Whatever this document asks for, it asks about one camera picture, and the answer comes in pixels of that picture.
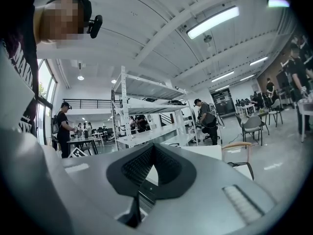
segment cable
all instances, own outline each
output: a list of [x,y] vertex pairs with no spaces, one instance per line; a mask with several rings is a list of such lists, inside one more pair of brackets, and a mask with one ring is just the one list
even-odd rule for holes
[[239,137],[239,135],[242,135],[241,133],[239,133],[238,134],[238,136],[237,137],[235,137],[235,139],[234,140],[232,140],[232,141],[230,141],[228,144],[230,144],[231,142],[234,142],[238,137]]

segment neck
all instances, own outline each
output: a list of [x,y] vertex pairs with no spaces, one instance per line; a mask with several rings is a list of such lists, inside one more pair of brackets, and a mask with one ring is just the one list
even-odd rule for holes
[[36,44],[39,44],[41,42],[40,38],[40,25],[41,25],[41,18],[43,15],[45,6],[40,6],[35,8],[35,13],[34,13],[34,37]]

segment tree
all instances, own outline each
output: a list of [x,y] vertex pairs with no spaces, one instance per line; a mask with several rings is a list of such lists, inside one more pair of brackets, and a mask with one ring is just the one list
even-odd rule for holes
[[47,92],[45,91],[45,89],[44,89],[44,86],[43,86],[43,83],[42,83],[42,82],[40,82],[40,83],[39,83],[38,90],[39,90],[39,96],[41,96],[41,97],[45,98],[45,95],[46,95],[46,93],[47,93]]

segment ceiling light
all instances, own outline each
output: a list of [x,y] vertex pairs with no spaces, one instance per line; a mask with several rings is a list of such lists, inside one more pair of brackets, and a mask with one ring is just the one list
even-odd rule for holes
[[198,24],[197,26],[191,28],[187,31],[188,36],[190,39],[194,39],[200,34],[206,32],[207,30],[213,28],[214,26],[221,24],[231,18],[239,16],[239,9],[236,6],[230,7],[219,14],[210,17],[209,19],[204,20],[202,23]]
[[230,72],[230,73],[227,73],[227,74],[225,74],[225,75],[223,75],[223,76],[220,76],[220,77],[218,77],[218,78],[215,78],[215,79],[212,80],[212,82],[215,82],[215,81],[217,81],[217,80],[220,80],[221,78],[226,77],[226,76],[229,76],[229,75],[231,75],[231,74],[234,74],[234,71],[232,71],[232,72]]
[[244,80],[246,80],[246,79],[248,79],[248,78],[251,78],[251,77],[253,77],[253,76],[254,76],[254,74],[251,75],[251,76],[247,76],[247,77],[245,77],[245,78],[243,78],[243,79],[240,79],[240,81],[244,81]]
[[268,0],[268,7],[289,7],[286,0]]
[[268,59],[268,56],[262,57],[261,59],[256,60],[256,61],[250,63],[250,66],[251,66],[251,65],[255,65],[255,64],[257,64],[257,63],[260,63],[260,62],[262,62],[262,61],[265,61],[265,60],[267,60],[267,59]]
[[229,87],[229,85],[224,86],[224,87],[221,87],[221,88],[219,88],[219,89],[217,89],[217,90],[215,90],[215,91],[218,92],[218,91],[220,91],[220,90],[222,90],[222,89],[225,89],[225,88],[227,88],[227,87]]

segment window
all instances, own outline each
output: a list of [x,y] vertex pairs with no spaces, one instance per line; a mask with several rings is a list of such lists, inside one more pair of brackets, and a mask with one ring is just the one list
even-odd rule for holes
[[40,144],[51,145],[51,113],[52,101],[57,82],[45,59],[37,59],[39,98],[36,113],[37,139]]

